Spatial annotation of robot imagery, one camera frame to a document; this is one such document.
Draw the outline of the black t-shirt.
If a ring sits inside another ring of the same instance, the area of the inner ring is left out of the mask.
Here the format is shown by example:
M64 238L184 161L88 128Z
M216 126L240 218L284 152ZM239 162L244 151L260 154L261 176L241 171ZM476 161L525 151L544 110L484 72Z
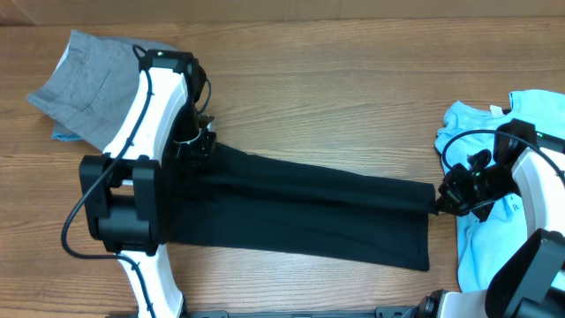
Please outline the black t-shirt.
M166 170L172 241L427 271L431 184L290 163L219 144Z

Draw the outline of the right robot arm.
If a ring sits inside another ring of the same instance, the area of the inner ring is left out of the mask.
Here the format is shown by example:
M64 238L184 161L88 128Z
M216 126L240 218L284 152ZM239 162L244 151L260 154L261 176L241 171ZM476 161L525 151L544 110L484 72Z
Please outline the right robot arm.
M559 318L564 290L553 287L564 270L564 141L514 119L493 130L493 149L449 169L435 206L454 216L484 221L489 206L513 193L522 198L528 238L475 292L434 291L407 316Z

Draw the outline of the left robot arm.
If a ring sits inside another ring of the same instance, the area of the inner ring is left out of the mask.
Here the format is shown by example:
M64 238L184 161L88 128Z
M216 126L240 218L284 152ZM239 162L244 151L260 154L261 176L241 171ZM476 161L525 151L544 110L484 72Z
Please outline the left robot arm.
M214 119L195 106L211 85L190 52L132 50L139 62L136 96L102 154L83 157L83 195L68 218L85 210L91 236L107 251L104 258L126 272L138 317L186 317L167 249L173 212L163 172L179 159L198 167L213 152Z

